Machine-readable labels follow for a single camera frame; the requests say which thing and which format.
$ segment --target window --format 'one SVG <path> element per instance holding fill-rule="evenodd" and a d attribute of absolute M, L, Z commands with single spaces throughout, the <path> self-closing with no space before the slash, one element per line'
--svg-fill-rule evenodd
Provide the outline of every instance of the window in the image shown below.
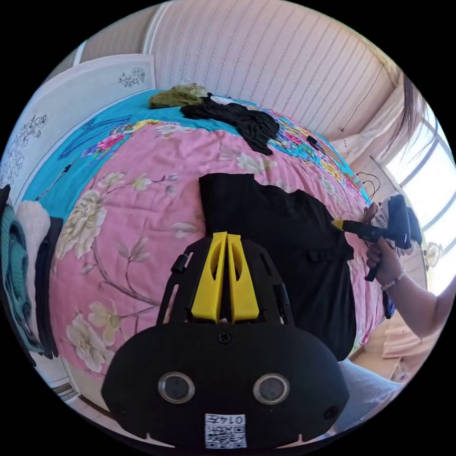
<path fill-rule="evenodd" d="M 428 106 L 423 127 L 386 168 L 403 188 L 423 229 L 426 243 L 441 244 L 429 289 L 440 293 L 456 274 L 456 166 L 448 141 Z"/>

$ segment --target teal sweater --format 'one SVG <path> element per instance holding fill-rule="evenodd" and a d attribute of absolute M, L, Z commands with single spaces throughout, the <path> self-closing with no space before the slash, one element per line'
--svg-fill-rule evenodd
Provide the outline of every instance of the teal sweater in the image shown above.
<path fill-rule="evenodd" d="M 3 288 L 8 297 L 11 316 L 17 330 L 30 352 L 43 350 L 31 333 L 28 319 L 31 304 L 27 294 L 27 266 L 29 258 L 22 227 L 15 218 L 14 209 L 6 206 L 1 218 L 1 273 Z"/>

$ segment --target qr code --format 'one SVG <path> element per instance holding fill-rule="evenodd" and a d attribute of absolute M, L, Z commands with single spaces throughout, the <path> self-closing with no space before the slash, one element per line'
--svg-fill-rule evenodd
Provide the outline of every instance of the qr code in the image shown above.
<path fill-rule="evenodd" d="M 206 448 L 247 448 L 245 415 L 206 414 Z"/>

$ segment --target black cable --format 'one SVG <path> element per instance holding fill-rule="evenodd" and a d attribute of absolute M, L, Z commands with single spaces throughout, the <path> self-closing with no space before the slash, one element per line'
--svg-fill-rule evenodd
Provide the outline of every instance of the black cable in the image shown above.
<path fill-rule="evenodd" d="M 375 174 L 369 174 L 368 172 L 358 172 L 358 173 L 356 173 L 357 176 L 359 176 L 360 174 L 365 174 L 366 176 L 375 177 L 375 179 L 377 179 L 377 180 L 379 181 L 379 187 L 378 187 L 378 189 L 380 188 L 380 185 L 381 185 L 380 179 L 379 179 Z"/>
<path fill-rule="evenodd" d="M 369 94 L 371 93 L 371 90 L 374 88 L 375 86 L 375 83 L 377 82 L 377 79 L 380 77 L 382 71 L 383 71 L 383 67 L 381 68 L 380 72 L 377 74 L 377 77 L 375 78 L 375 81 L 373 82 L 373 84 L 371 85 L 370 89 L 368 90 L 367 94 L 365 95 L 365 97 L 361 100 L 361 102 L 358 104 L 358 106 L 356 106 L 355 110 L 353 111 L 353 114 L 350 116 L 350 119 L 347 120 L 347 122 L 345 123 L 345 125 L 341 128 L 341 132 L 343 133 L 345 131 L 345 127 L 348 125 L 348 123 L 350 122 L 350 120 L 353 118 L 353 116 L 356 114 L 356 111 L 358 110 L 358 108 L 363 104 L 364 100 L 369 96 Z"/>
<path fill-rule="evenodd" d="M 372 196 L 369 196 L 369 199 L 372 201 L 372 198 L 375 196 L 378 189 L 375 189 L 375 185 L 371 180 L 365 180 L 362 184 L 364 185 L 364 184 L 367 184 L 368 182 L 370 182 L 372 184 L 372 187 L 374 188 L 374 192 L 372 193 Z"/>

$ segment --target bed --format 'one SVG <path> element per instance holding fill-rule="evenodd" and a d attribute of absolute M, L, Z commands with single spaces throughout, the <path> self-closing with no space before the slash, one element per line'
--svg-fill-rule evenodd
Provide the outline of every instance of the bed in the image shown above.
<path fill-rule="evenodd" d="M 136 94 L 73 129 L 21 186 L 12 186 L 17 201 L 38 199 L 50 216 L 65 221 L 49 284 L 52 333 L 79 391 L 102 407 L 110 360 L 126 340 L 155 324 L 171 265 L 204 236 L 199 177 L 254 174 L 260 184 L 304 190 L 339 219 L 359 219 L 370 203 L 331 145 L 291 119 L 233 100 L 280 124 L 269 142 L 273 154 L 264 156 L 225 123 L 186 119 L 179 108 L 149 109 L 154 89 L 138 86 Z M 313 149 L 308 135 L 331 153 Z M 364 280 L 365 244 L 346 237 L 354 249 L 355 351 L 384 312 L 380 287 Z"/>

